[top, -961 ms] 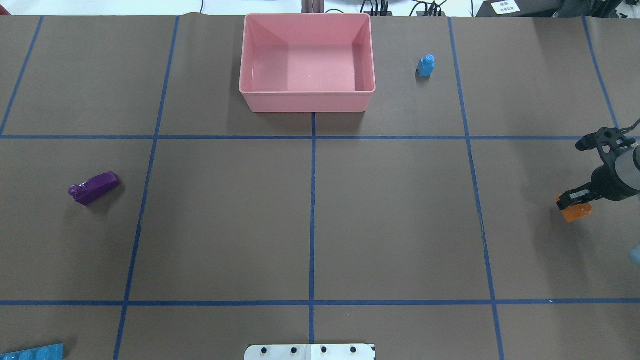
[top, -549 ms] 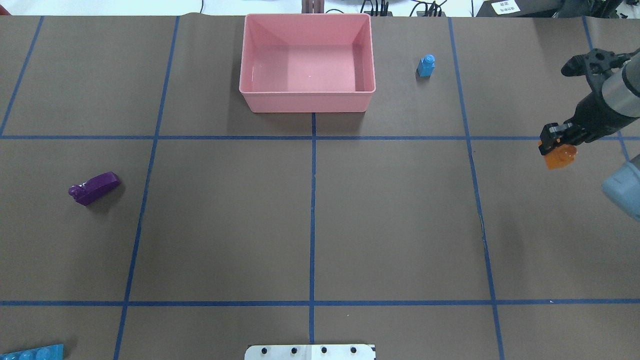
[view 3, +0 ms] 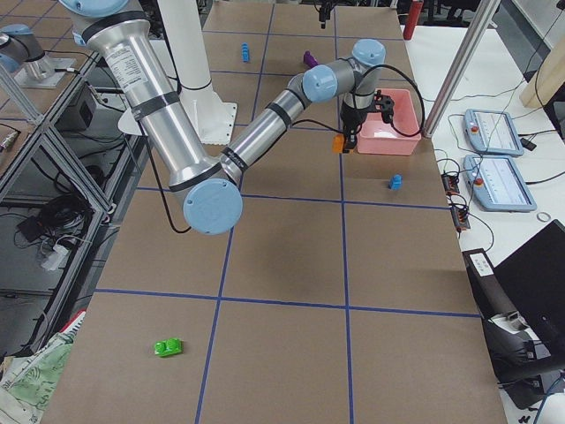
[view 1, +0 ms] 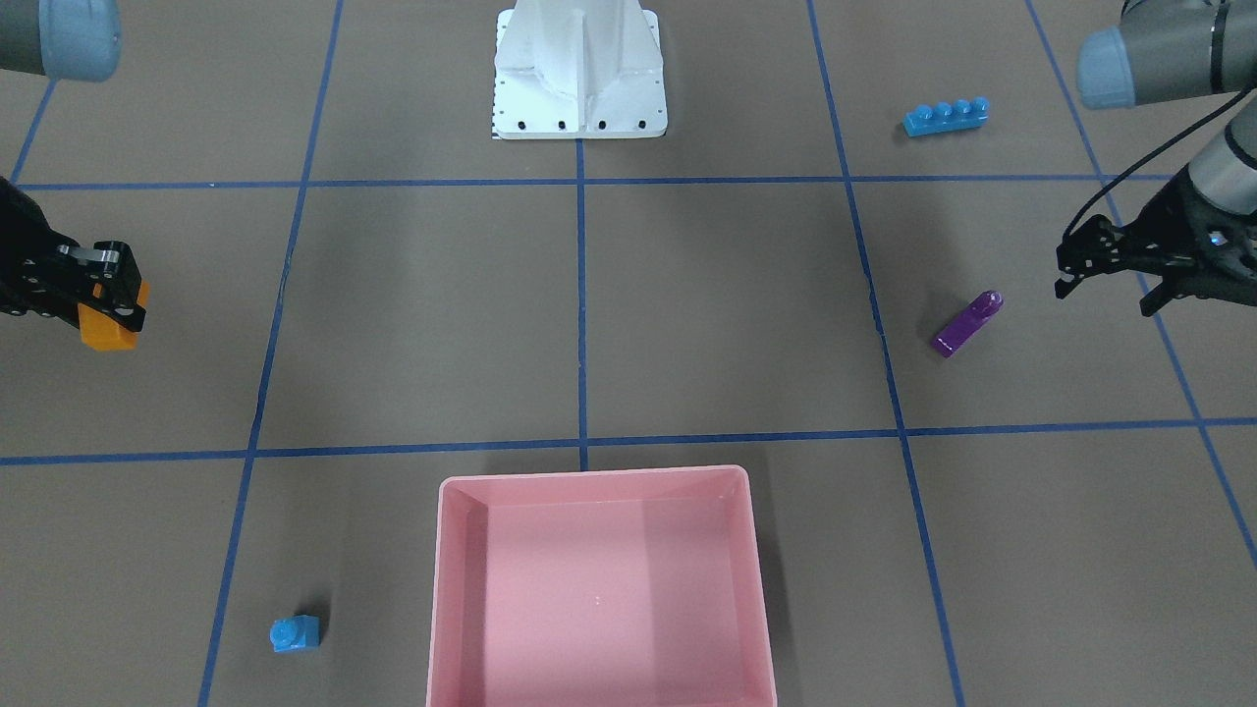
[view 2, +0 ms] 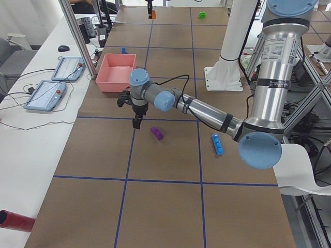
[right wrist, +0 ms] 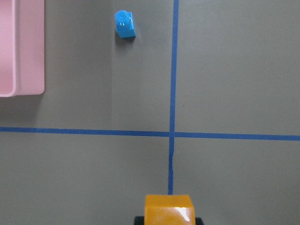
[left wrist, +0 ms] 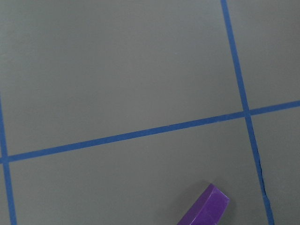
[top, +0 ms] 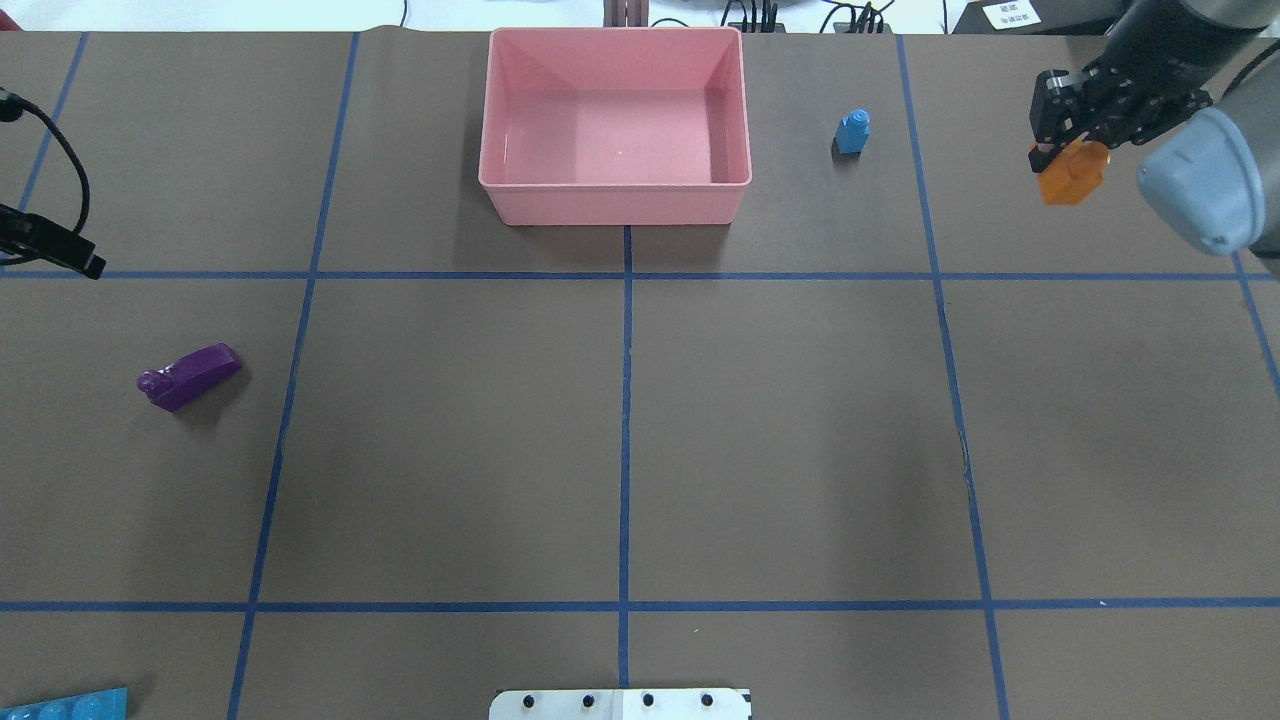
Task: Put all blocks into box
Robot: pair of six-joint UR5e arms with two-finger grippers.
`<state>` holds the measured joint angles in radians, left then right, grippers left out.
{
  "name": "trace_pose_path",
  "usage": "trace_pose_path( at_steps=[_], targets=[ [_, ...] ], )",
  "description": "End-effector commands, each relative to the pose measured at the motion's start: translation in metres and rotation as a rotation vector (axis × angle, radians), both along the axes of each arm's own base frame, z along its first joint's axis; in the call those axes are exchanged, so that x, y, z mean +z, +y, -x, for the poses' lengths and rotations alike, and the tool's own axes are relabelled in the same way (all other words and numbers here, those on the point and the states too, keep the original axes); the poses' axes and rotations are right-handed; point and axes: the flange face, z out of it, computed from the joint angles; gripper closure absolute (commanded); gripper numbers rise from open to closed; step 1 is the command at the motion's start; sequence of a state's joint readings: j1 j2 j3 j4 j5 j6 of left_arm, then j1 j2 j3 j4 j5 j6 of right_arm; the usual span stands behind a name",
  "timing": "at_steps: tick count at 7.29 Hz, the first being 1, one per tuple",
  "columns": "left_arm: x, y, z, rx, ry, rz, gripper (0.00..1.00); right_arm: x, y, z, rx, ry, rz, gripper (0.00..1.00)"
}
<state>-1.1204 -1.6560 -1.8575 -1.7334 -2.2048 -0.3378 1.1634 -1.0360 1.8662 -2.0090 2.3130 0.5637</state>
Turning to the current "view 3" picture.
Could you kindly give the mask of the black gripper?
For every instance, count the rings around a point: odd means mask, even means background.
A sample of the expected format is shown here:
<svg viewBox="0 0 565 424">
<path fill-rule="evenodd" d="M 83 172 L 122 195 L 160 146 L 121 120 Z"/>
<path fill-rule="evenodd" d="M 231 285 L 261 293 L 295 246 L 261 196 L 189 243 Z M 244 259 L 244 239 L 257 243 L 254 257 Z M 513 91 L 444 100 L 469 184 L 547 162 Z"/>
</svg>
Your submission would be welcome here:
<svg viewBox="0 0 565 424">
<path fill-rule="evenodd" d="M 317 11 L 319 13 L 319 22 L 327 22 L 331 18 L 332 1 L 319 0 L 317 2 Z"/>
<path fill-rule="evenodd" d="M 348 154 L 350 151 L 354 150 L 358 144 L 357 134 L 363 123 L 366 121 L 367 115 L 372 112 L 372 107 L 365 107 L 361 109 L 356 109 L 349 106 L 348 104 L 343 104 L 340 112 L 340 119 L 343 124 L 343 153 Z"/>
</svg>

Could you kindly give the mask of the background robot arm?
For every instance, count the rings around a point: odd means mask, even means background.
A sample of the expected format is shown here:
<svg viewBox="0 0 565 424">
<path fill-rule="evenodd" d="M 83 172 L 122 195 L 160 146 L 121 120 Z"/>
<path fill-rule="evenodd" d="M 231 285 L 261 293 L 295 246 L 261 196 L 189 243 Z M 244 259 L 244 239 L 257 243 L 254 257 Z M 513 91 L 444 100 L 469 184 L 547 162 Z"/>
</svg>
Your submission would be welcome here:
<svg viewBox="0 0 565 424">
<path fill-rule="evenodd" d="M 24 24 L 1 28 L 1 65 L 21 87 L 56 88 L 74 58 L 51 57 Z"/>
</svg>

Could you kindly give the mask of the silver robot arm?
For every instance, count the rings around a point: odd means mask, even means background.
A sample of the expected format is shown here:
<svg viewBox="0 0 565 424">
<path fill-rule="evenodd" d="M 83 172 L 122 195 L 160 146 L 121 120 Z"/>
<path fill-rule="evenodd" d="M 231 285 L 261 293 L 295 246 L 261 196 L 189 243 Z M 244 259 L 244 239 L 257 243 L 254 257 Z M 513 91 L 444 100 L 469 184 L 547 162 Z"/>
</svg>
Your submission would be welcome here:
<svg viewBox="0 0 565 424">
<path fill-rule="evenodd" d="M 243 210 L 237 187 L 312 103 L 341 95 L 343 128 L 354 136 L 365 122 L 386 49 L 361 39 L 351 55 L 319 64 L 288 86 L 217 157 L 207 154 L 177 91 L 148 39 L 149 22 L 137 1 L 64 1 L 78 39 L 101 54 L 123 89 L 132 115 L 169 168 L 169 189 L 185 221 L 203 234 L 233 228 Z"/>
</svg>

